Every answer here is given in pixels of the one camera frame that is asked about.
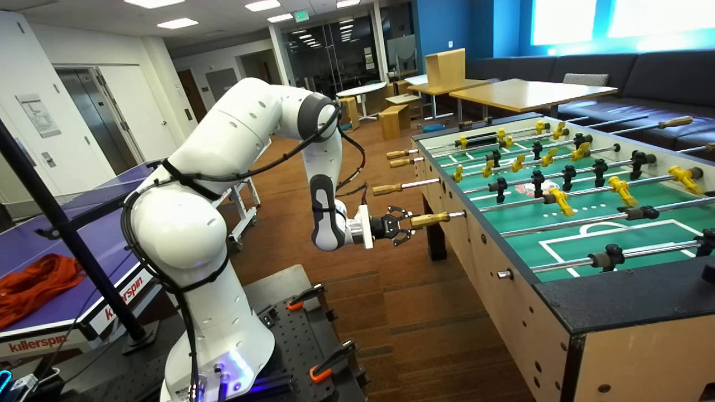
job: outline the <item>red cloth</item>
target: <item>red cloth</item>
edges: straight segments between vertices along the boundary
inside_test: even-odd
[[[66,254],[45,254],[23,270],[0,276],[0,328],[21,321],[84,280],[80,264]]]

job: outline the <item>robotic arm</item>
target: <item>robotic arm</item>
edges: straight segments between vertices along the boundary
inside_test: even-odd
[[[227,388],[239,398],[274,354],[274,332],[248,306],[229,258],[227,222],[212,205],[252,175],[274,134],[302,143],[321,250],[373,247],[373,227],[379,237],[392,233],[385,225],[393,218],[369,218],[366,205],[348,218],[336,199],[343,165],[336,105],[306,89],[239,81],[124,209],[130,247],[178,296],[186,321],[166,365],[162,399],[220,399]]]

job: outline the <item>black pole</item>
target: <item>black pole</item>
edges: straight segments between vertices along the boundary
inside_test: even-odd
[[[77,262],[84,266],[87,276],[94,281],[96,291],[107,300],[112,311],[117,313],[117,319],[127,328],[130,337],[137,343],[143,343],[149,332],[145,328],[137,321],[135,313],[130,306],[118,296],[115,283],[105,275],[105,270],[99,266],[94,258],[92,250],[84,242],[84,237],[70,225],[70,218],[66,209],[58,205],[58,200],[52,196],[48,190],[45,180],[41,175],[33,169],[30,156],[21,149],[16,139],[10,134],[4,123],[0,121],[0,151],[4,153],[7,164],[16,169],[21,177],[23,186],[28,193],[33,196],[33,200],[41,205],[45,216],[49,218],[52,227],[58,231]]]

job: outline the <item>green playing field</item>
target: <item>green playing field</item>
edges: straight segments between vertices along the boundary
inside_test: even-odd
[[[574,218],[617,215],[624,205],[624,199],[603,184],[594,186],[594,160],[603,158],[608,169],[603,178],[617,177],[629,184],[629,193],[636,199],[636,205],[669,205],[694,200],[702,195],[694,195],[684,190],[680,180],[676,180],[669,169],[672,160],[667,165],[660,160],[655,165],[645,165],[645,175],[639,178],[630,178],[633,149],[614,151],[614,143],[621,141],[617,137],[594,137],[590,143],[590,153],[574,156],[574,139],[573,131],[565,139],[550,137],[533,137],[529,139],[515,137],[515,148],[483,146],[459,149],[455,141],[438,141],[432,149],[435,160],[443,169],[446,177],[452,177],[469,204],[483,213],[483,216],[499,231],[509,233],[507,244],[517,250],[517,254],[534,270],[542,281],[561,281],[573,276],[601,275],[601,268],[592,268],[589,264],[589,254],[605,252],[605,246],[614,244],[621,250],[647,250],[647,256],[629,256],[617,270],[647,268],[667,262],[680,262],[695,256],[695,247],[660,252],[662,247],[670,247],[680,242],[694,242],[702,231],[713,227],[715,208],[713,204],[697,204],[689,208],[672,208],[662,213],[657,218],[612,218],[612,222],[594,222],[584,225],[565,225],[550,227],[542,233],[529,233],[533,227],[567,224]],[[542,164],[534,158],[534,143],[544,146],[542,156],[553,151],[553,164]],[[499,151],[499,167],[487,165],[487,158]],[[559,204],[546,204],[542,196],[534,199],[534,171],[546,177],[544,190],[563,187],[563,169],[573,165],[578,177],[573,178],[573,190],[567,195],[567,205],[573,215],[563,215]],[[504,200],[499,200],[499,193],[495,193],[496,180],[504,178],[507,184],[504,193]]]

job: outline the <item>ceiling light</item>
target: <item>ceiling light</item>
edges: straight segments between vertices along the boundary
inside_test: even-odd
[[[247,9],[248,12],[267,12],[267,9],[277,9],[281,6],[277,0],[260,0],[260,3],[248,3]]]
[[[292,13],[279,13],[279,15],[268,17],[268,22],[281,22],[281,19],[293,19],[293,15]]]
[[[336,3],[337,9],[353,6],[353,4],[361,4],[361,0],[340,0],[340,3]]]
[[[199,22],[193,19],[193,17],[178,17],[178,19],[166,19],[166,22],[162,22],[156,26],[162,26],[162,30],[186,30],[186,26],[193,26],[193,24],[199,24]]]
[[[179,4],[183,0],[126,0],[127,4],[137,4],[143,9],[159,9],[159,6],[171,6],[171,4]]]

